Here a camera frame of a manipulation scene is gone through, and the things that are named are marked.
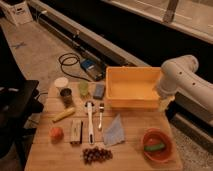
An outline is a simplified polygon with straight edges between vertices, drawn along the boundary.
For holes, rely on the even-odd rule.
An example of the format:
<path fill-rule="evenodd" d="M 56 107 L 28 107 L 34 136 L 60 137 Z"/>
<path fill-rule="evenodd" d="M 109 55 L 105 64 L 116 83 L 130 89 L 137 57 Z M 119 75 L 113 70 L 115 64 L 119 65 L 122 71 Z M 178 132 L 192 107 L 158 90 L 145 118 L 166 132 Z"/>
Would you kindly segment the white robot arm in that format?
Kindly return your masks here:
<path fill-rule="evenodd" d="M 174 96 L 178 88 L 185 90 L 210 114 L 213 114 L 213 83 L 195 74 L 199 62 L 193 55 L 184 55 L 164 61 L 162 76 L 156 84 L 156 91 L 162 99 Z"/>

